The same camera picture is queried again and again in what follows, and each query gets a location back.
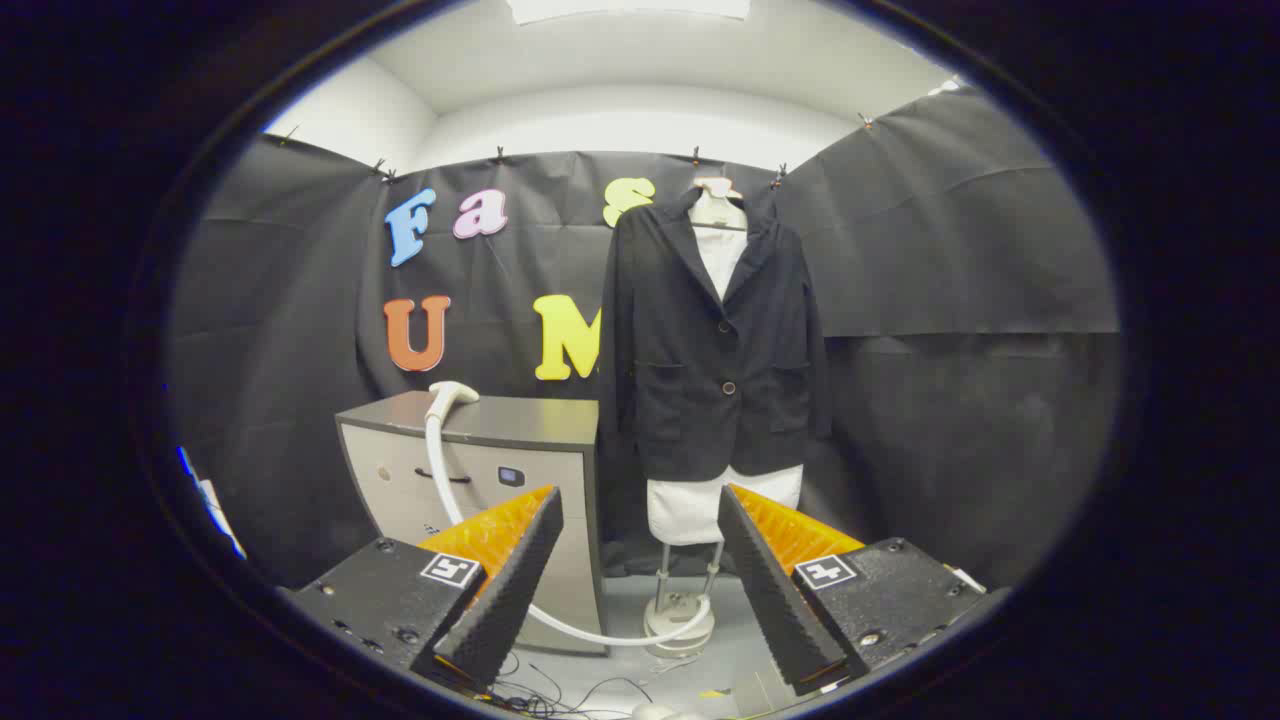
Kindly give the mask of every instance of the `white cable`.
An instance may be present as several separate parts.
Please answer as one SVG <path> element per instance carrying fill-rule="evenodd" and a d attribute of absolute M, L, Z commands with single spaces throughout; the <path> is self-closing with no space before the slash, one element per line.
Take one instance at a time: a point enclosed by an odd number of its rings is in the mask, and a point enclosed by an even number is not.
<path fill-rule="evenodd" d="M 433 383 L 428 389 L 435 393 L 435 400 L 431 402 L 431 407 L 428 409 L 426 416 L 422 419 L 422 424 L 425 427 L 424 434 L 426 436 L 426 461 L 431 465 L 431 477 L 435 478 L 435 489 L 440 493 L 440 502 L 444 503 L 444 511 L 449 516 L 449 523 L 457 525 L 462 521 L 462 510 L 458 509 L 458 501 L 453 497 L 453 488 L 449 487 L 449 473 L 448 468 L 444 466 L 444 446 L 440 441 L 440 428 L 444 425 L 444 418 L 449 414 L 449 409 L 453 407 L 454 401 L 465 404 L 475 402 L 480 400 L 480 393 L 453 380 Z M 707 618 L 707 614 L 710 612 L 710 598 L 705 594 L 699 596 L 698 612 L 694 614 L 692 620 L 664 635 L 654 635 L 652 638 L 613 638 L 609 635 L 598 635 L 557 620 L 547 612 L 543 612 L 543 610 L 535 605 L 529 606 L 529 615 L 538 619 L 540 623 L 564 633 L 566 635 L 586 642 L 609 644 L 614 647 L 644 647 L 669 642 L 680 635 L 684 635 L 689 630 L 694 629 L 695 625 L 701 623 L 703 618 Z"/>

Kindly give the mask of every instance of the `white ceiling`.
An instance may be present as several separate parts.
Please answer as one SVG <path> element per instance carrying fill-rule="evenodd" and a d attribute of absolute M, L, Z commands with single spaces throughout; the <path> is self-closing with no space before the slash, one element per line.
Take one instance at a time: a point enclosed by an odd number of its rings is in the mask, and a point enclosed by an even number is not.
<path fill-rule="evenodd" d="M 438 114 L 504 95 L 582 85 L 713 87 L 856 120 L 951 76 L 817 0 L 751 0 L 746 20 L 590 14 L 516 26 L 506 0 L 472 0 L 372 53 Z"/>

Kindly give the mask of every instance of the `letter f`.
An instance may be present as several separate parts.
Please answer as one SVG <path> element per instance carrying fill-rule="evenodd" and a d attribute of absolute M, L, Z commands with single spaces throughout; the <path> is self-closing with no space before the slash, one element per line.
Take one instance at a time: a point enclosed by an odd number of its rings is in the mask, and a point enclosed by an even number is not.
<path fill-rule="evenodd" d="M 422 241 L 417 236 L 426 232 L 426 209 L 433 202 L 435 191 L 426 188 L 387 213 L 387 224 L 392 228 L 392 268 L 398 268 L 422 250 Z"/>

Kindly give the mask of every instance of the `blazer pocket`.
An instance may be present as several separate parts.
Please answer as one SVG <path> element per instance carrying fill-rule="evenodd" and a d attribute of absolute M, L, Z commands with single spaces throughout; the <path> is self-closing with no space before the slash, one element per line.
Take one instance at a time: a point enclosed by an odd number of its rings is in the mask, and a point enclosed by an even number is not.
<path fill-rule="evenodd" d="M 809 424 L 809 364 L 773 369 L 769 430 L 790 433 Z"/>
<path fill-rule="evenodd" d="M 685 366 L 636 363 L 636 434 L 659 442 L 684 434 Z"/>

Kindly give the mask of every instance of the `cabinet drawer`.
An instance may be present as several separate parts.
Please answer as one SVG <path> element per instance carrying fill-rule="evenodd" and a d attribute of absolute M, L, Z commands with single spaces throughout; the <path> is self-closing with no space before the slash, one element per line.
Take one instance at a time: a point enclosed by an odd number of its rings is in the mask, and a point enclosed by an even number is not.
<path fill-rule="evenodd" d="M 453 496 L 460 505 L 493 507 L 543 486 L 557 486 L 564 519 L 586 518 L 582 489 L 582 454 L 545 450 L 515 450 L 445 442 L 444 462 L 451 473 L 467 475 L 470 483 L 454 483 Z M 511 468 L 524 473 L 525 484 L 509 487 L 498 482 L 498 469 Z"/>
<path fill-rule="evenodd" d="M 384 536 L 417 544 L 434 534 L 428 528 L 449 527 L 435 480 L 415 471 L 426 471 L 421 438 L 346 424 L 342 434 L 356 486 Z"/>

